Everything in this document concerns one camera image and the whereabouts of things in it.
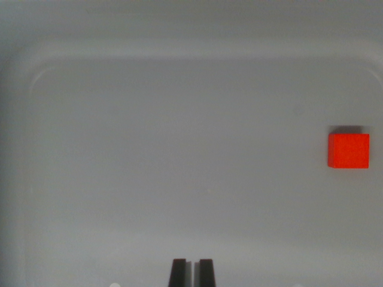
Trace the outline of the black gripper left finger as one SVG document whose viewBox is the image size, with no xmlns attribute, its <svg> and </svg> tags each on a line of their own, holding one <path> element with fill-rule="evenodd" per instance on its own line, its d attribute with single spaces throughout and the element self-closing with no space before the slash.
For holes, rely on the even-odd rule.
<svg viewBox="0 0 383 287">
<path fill-rule="evenodd" d="M 185 258 L 173 259 L 168 287 L 192 286 L 192 262 Z"/>
</svg>

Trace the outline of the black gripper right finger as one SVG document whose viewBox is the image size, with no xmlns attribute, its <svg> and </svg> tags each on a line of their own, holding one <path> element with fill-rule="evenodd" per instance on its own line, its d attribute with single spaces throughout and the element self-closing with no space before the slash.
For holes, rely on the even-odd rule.
<svg viewBox="0 0 383 287">
<path fill-rule="evenodd" d="M 216 287 L 214 262 L 212 259 L 200 259 L 194 264 L 194 286 Z"/>
</svg>

